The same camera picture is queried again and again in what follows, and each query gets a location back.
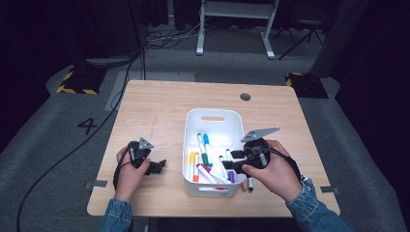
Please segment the person's left hand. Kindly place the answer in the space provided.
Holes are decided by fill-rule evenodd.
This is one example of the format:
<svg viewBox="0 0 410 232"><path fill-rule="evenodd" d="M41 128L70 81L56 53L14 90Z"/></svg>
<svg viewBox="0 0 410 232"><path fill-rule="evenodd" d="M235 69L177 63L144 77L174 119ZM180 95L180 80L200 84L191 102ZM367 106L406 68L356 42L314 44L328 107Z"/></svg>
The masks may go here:
<svg viewBox="0 0 410 232"><path fill-rule="evenodd" d="M151 161L146 159L138 168L135 168L131 163L131 155L127 152L126 147L122 148L117 154L117 161L120 163L120 169L114 198L131 203L132 197L141 185Z"/></svg>

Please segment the black tripod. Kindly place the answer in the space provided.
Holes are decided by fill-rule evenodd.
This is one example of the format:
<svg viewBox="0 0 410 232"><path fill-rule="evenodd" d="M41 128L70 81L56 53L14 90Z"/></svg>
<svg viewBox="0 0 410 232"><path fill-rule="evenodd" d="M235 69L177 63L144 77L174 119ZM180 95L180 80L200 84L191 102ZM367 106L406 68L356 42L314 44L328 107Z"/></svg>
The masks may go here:
<svg viewBox="0 0 410 232"><path fill-rule="evenodd" d="M323 30L329 26L328 20L324 18L323 15L313 15L313 14L297 14L294 13L290 16L288 22L280 28L276 33L276 36L280 35L283 31L287 30L291 37L293 45L288 48L282 55L279 56L279 60L284 58L288 53L290 53L294 48L304 41L310 41L311 35L315 34L320 44L323 44L323 41L320 39L317 31L319 29ZM308 33L305 34L297 42L294 41L292 29L303 31L308 30Z"/></svg>

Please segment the dark green marker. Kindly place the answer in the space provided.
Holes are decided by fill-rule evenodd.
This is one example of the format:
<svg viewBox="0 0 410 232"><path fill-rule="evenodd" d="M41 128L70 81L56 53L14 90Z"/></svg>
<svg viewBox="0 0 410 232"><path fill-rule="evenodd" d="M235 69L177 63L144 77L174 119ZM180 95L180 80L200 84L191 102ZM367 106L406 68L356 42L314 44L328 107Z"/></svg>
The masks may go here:
<svg viewBox="0 0 410 232"><path fill-rule="evenodd" d="M198 147L199 147L200 154L201 154L201 157L202 157L202 161L205 165L209 165L208 155L205 151L202 134L198 133L196 137L197 137L197 143L198 143Z"/></svg>

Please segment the grey stand base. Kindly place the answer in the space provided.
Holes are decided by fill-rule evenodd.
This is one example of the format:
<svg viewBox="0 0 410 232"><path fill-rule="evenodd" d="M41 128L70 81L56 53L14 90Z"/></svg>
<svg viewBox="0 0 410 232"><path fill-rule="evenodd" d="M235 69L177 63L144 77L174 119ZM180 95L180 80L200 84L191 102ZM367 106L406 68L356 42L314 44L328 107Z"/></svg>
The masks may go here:
<svg viewBox="0 0 410 232"><path fill-rule="evenodd" d="M114 57L114 58L90 58L86 62L92 66L104 69L111 69L125 66L132 61L130 57Z"/></svg>

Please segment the orange marker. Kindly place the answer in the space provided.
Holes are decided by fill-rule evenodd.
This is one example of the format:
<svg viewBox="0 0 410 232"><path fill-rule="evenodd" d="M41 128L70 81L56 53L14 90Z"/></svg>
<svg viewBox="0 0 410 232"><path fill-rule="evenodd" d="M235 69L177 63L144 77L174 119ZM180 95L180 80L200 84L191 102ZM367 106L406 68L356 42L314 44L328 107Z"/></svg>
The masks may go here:
<svg viewBox="0 0 410 232"><path fill-rule="evenodd" d="M195 183L199 182L199 174L198 174L198 169L197 169L197 165L199 164L199 154L195 153L194 154L194 169L193 169L193 181Z"/></svg>

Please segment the white plastic bin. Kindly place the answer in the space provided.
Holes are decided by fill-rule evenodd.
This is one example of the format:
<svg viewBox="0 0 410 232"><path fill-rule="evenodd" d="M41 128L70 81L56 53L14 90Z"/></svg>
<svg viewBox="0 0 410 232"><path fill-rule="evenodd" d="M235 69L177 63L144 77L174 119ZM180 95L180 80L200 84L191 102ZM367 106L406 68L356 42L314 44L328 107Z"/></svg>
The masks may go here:
<svg viewBox="0 0 410 232"><path fill-rule="evenodd" d="M197 134L208 134L210 142L210 154L213 159L213 167L205 165L202 161L197 143ZM226 149L230 151L241 150L244 137L241 116L232 110L224 109L192 109L186 119L184 144L183 144L183 176L186 192L191 196L200 197L232 197L247 178L245 174L235 174L235 183L228 180L227 170L224 168L219 156L225 157ZM199 154L199 163L213 176L217 184L209 181L199 172L199 182L190 181L190 152ZM223 187L226 190L216 190L215 187Z"/></svg>

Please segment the black yellow striped base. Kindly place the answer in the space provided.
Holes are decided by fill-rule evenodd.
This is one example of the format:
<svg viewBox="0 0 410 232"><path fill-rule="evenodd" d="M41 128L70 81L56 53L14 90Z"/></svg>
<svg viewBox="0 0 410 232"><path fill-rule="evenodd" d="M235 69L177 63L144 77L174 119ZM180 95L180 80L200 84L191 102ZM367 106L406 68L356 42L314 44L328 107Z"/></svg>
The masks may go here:
<svg viewBox="0 0 410 232"><path fill-rule="evenodd" d="M290 72L285 75L285 84L292 87L298 98L327 99L321 80L309 73Z"/></svg>
<svg viewBox="0 0 410 232"><path fill-rule="evenodd" d="M98 95L107 69L71 68L57 88L57 93Z"/></svg>

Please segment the white metal desk frame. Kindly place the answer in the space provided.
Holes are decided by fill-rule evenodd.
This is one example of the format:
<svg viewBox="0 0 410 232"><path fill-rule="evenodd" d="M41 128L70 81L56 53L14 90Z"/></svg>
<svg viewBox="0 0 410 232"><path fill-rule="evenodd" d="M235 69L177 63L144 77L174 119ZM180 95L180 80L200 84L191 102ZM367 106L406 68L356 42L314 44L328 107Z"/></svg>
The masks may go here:
<svg viewBox="0 0 410 232"><path fill-rule="evenodd" d="M267 25L265 27L265 30L260 33L260 36L262 43L264 44L267 57L269 59L274 59L276 55L271 47L269 35L278 9L278 2L279 0L273 0L272 3L261 4L201 0L199 15L199 34L195 53L198 56L204 53L206 16L266 19Z"/></svg>

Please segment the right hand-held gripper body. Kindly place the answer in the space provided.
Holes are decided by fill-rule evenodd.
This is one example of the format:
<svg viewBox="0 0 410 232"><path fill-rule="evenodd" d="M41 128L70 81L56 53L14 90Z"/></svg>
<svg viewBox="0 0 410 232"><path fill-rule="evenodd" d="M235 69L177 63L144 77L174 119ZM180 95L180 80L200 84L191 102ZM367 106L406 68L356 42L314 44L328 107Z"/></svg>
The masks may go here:
<svg viewBox="0 0 410 232"><path fill-rule="evenodd" d="M268 151L269 145L264 139L264 136L276 131L279 131L279 127L250 130L244 136L242 139L242 142L244 143L243 152L251 166L262 169L268 165L270 152Z"/></svg>

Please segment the light blue marker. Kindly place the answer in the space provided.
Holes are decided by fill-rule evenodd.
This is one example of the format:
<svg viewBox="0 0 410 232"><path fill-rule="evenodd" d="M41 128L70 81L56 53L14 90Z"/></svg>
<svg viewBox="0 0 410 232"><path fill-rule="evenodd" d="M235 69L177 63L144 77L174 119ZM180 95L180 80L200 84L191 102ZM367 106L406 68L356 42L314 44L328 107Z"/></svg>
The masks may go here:
<svg viewBox="0 0 410 232"><path fill-rule="evenodd" d="M207 159L208 159L208 164L207 165L209 167L213 167L213 165L214 165L213 159L212 159L211 154L209 153L210 152L210 150L209 150L210 149L210 142L209 142L208 134L206 134L206 133L203 134L203 140L204 140L205 152L206 152Z"/></svg>

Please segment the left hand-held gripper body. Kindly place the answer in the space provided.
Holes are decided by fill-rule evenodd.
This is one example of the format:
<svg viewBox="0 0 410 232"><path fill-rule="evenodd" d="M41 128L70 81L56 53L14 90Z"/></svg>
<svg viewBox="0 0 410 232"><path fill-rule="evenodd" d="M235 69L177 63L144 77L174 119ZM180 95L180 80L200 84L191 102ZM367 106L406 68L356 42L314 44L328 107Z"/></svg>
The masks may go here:
<svg viewBox="0 0 410 232"><path fill-rule="evenodd" d="M131 141L128 145L131 155L132 166L136 169L149 156L154 146L143 137L138 141Z"/></svg>

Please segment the magenta marker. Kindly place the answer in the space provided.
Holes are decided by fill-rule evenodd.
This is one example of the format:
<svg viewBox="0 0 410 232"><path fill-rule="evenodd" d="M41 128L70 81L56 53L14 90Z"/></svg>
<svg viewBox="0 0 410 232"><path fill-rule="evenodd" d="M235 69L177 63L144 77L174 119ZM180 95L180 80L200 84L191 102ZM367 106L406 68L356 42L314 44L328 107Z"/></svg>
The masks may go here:
<svg viewBox="0 0 410 232"><path fill-rule="evenodd" d="M196 165L199 172L209 181L209 183L217 184L218 182L213 178L213 176L205 169L205 167L199 163Z"/></svg>

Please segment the dark grey column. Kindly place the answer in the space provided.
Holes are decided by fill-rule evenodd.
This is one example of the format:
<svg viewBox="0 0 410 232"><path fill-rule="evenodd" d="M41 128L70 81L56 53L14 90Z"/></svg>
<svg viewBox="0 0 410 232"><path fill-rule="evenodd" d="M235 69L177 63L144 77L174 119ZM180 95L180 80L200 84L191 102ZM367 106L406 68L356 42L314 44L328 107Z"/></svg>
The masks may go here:
<svg viewBox="0 0 410 232"><path fill-rule="evenodd" d="M343 1L336 23L308 72L310 75L316 78L327 78L331 75L352 39L368 4L369 0Z"/></svg>

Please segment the purple marker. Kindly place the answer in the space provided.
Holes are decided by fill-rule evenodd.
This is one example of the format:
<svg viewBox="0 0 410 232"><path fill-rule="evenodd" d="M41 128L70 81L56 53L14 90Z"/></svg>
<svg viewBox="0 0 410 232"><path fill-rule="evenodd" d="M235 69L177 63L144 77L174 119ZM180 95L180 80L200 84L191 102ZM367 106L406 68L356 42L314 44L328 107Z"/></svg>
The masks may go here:
<svg viewBox="0 0 410 232"><path fill-rule="evenodd" d="M232 156L231 156L231 151L230 151L230 149L226 149L226 151L225 151L225 157L226 157L226 160L227 160L227 161L233 161L233 158L232 158ZM233 170L233 169L227 169L227 168L226 168L226 170L227 170L228 180L229 180L231 183L235 183L234 170Z"/></svg>

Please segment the person's right hand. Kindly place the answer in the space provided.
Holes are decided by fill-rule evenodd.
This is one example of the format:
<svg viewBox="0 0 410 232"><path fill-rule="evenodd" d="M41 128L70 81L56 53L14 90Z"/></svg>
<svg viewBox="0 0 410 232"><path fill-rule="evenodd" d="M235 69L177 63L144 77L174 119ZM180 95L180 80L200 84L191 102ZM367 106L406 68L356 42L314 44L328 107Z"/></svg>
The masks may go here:
<svg viewBox="0 0 410 232"><path fill-rule="evenodd" d="M242 169L261 182L269 191L289 203L302 191L300 178L286 161L285 157L289 157L289 153L284 147L277 140L268 140L267 144L270 149L279 151L279 155L271 153L270 162L264 169L247 164L244 164Z"/></svg>

